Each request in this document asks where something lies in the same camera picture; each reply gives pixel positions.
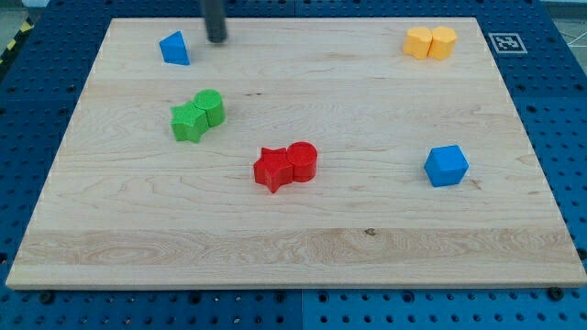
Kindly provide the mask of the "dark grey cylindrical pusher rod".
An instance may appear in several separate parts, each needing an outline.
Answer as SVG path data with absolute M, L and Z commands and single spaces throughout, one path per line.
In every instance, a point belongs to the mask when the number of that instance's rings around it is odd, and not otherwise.
M 224 0 L 202 0 L 201 12 L 205 22 L 207 40 L 219 44 L 227 40 Z

